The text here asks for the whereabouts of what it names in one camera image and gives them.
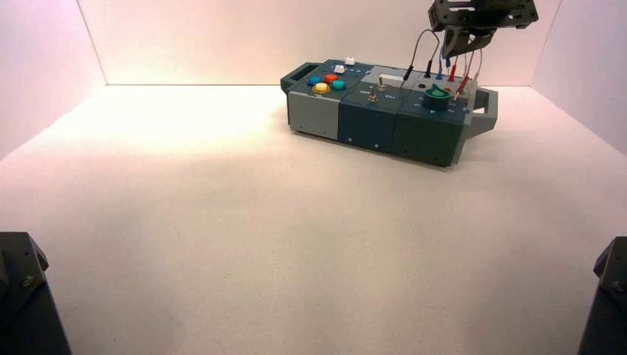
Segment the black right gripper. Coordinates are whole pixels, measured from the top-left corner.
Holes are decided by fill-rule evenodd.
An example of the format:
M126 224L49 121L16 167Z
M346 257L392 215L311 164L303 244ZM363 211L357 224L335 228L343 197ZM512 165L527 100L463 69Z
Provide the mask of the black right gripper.
M452 58L485 48L498 28L524 29L539 15L531 0L438 0L428 18L433 30L445 30L443 57Z

